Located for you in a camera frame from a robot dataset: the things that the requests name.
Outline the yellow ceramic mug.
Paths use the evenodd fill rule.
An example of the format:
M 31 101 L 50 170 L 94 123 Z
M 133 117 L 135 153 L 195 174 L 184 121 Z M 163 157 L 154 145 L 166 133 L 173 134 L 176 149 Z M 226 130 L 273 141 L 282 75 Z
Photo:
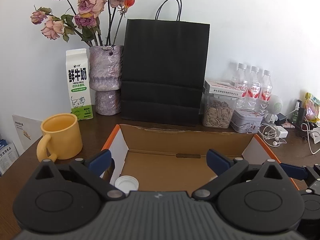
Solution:
M 36 149 L 39 162 L 71 159 L 83 148 L 78 119 L 72 113 L 48 117 L 41 123 L 41 131 L 42 138 Z

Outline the black paper bag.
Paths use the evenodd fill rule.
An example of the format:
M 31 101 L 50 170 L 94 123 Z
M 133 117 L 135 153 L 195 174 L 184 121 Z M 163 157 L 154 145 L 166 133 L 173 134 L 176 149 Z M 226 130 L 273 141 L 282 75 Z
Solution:
M 181 20 L 127 20 L 121 117 L 196 126 L 206 72 L 210 25 Z

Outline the middle water bottle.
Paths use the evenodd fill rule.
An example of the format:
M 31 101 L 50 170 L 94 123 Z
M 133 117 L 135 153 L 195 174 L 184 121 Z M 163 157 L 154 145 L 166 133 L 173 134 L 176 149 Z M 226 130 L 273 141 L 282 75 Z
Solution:
M 259 68 L 252 66 L 251 72 L 249 74 L 248 89 L 246 94 L 245 107 L 248 110 L 255 110 L 257 99 L 259 98 L 259 93 L 261 89 L 261 83 L 258 77 Z

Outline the purple ceramic vase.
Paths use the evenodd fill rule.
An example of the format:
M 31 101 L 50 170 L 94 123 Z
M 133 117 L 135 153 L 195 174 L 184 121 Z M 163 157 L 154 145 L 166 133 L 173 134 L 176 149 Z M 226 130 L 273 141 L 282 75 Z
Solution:
M 95 91 L 95 111 L 100 115 L 120 112 L 123 46 L 89 48 L 89 85 Z

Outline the clear seed container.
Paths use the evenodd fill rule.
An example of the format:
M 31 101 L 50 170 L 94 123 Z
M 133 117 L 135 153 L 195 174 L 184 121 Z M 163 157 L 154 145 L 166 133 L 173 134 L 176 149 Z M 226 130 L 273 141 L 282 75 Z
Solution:
M 227 129 L 238 99 L 231 96 L 206 93 L 203 102 L 203 125 Z

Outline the black power adapter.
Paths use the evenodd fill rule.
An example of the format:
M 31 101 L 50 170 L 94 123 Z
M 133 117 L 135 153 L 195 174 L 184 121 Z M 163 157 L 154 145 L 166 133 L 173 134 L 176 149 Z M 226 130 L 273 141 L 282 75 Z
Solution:
M 287 121 L 287 117 L 282 113 L 277 114 L 277 120 L 274 122 L 276 126 L 281 126 Z

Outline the white charger block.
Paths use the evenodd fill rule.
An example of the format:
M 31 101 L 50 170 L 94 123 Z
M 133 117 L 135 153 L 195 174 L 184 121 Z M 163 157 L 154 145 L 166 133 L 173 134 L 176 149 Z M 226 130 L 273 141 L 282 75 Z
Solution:
M 276 138 L 285 139 L 287 137 L 288 131 L 282 126 L 273 126 L 273 128 L 276 132 L 276 135 L 275 135 Z

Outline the white robot figurine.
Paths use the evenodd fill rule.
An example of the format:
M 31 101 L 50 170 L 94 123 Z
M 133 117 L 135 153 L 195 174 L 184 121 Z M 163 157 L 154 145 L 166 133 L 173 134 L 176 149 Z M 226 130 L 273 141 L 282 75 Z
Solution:
M 274 124 L 278 120 L 278 114 L 283 108 L 283 101 L 279 96 L 271 95 L 268 106 L 266 107 L 266 113 L 264 115 L 265 122 Z

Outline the white green milk carton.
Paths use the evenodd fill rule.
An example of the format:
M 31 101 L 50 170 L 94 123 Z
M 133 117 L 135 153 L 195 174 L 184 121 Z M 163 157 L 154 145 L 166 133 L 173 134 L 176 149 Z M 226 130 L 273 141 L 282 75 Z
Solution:
M 66 74 L 71 113 L 78 120 L 93 118 L 86 48 L 66 51 Z

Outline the water bottle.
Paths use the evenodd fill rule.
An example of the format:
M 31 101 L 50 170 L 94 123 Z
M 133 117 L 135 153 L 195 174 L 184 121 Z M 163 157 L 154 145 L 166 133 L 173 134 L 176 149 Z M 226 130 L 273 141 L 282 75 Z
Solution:
M 264 74 L 261 78 L 261 90 L 257 104 L 257 112 L 260 115 L 264 115 L 266 112 L 266 108 L 271 97 L 272 88 L 273 85 L 271 81 L 271 72 L 269 70 L 264 70 Z
M 246 76 L 247 65 L 243 63 L 238 64 L 235 76 L 232 78 L 232 85 L 241 90 L 241 96 L 237 101 L 236 109 L 241 109 L 245 102 L 245 97 L 248 89 L 248 78 Z
M 259 93 L 261 89 L 261 83 L 258 77 L 259 68 L 252 66 L 251 72 L 249 74 L 248 89 L 246 94 L 245 107 L 248 110 L 255 110 L 257 99 L 259 98 Z

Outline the left water bottle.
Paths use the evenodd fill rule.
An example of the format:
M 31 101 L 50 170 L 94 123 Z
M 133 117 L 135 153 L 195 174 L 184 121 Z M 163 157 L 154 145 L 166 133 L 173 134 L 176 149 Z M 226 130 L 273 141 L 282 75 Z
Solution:
M 241 96 L 237 101 L 236 109 L 241 109 L 245 102 L 245 97 L 248 89 L 248 78 L 246 76 L 247 65 L 243 63 L 238 64 L 235 76 L 232 78 L 232 85 L 241 90 Z

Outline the white jar lid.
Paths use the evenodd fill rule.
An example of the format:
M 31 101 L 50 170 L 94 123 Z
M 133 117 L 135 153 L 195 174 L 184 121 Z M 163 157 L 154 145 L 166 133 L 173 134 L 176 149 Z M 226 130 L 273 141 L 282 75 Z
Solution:
M 133 176 L 120 176 L 116 179 L 114 186 L 128 195 L 131 191 L 138 191 L 139 181 Z

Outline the right water bottle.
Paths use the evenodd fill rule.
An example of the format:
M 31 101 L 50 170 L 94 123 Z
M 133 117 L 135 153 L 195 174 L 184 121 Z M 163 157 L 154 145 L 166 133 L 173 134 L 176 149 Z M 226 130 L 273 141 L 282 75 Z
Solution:
M 266 112 L 266 108 L 271 97 L 272 88 L 273 85 L 271 81 L 271 72 L 269 70 L 264 70 L 264 74 L 261 78 L 261 90 L 257 104 L 257 112 L 260 115 L 264 115 Z

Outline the red cardboard box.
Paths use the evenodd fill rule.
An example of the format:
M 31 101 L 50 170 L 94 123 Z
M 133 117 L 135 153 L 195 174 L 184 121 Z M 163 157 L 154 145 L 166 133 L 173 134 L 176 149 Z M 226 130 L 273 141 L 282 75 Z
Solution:
M 120 176 L 138 180 L 139 191 L 186 191 L 191 194 L 216 174 L 207 166 L 208 150 L 250 164 L 278 160 L 258 135 L 233 132 L 179 131 L 116 125 L 105 142 L 115 168 L 110 183 Z

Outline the yellow snack packet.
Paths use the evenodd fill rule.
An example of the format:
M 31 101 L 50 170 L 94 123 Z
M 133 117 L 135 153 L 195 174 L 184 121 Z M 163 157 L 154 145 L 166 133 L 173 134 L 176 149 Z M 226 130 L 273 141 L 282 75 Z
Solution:
M 305 94 L 305 103 L 304 108 L 306 110 L 306 119 L 309 122 L 316 123 L 319 121 L 319 106 L 320 101 L 313 94 L 306 93 Z

